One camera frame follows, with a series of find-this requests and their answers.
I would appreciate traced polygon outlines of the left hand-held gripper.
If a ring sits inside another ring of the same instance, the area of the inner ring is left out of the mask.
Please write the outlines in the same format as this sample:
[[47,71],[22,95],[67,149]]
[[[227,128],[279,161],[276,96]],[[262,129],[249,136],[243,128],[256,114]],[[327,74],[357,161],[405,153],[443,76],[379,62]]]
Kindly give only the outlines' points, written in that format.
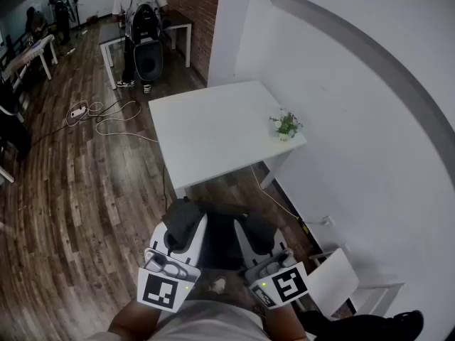
[[145,257],[139,268],[136,300],[144,305],[176,313],[200,277],[197,265],[203,247],[208,216],[194,224],[182,250],[169,254],[168,228],[164,222],[155,226]]

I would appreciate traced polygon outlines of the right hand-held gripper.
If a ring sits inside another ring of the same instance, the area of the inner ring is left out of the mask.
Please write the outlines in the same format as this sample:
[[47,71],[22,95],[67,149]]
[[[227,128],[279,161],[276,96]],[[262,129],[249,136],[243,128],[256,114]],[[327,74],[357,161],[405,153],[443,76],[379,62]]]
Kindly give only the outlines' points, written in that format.
[[249,290],[268,309],[280,308],[308,293],[306,269],[297,262],[280,230],[274,234],[271,257],[271,225],[261,219],[234,221]]

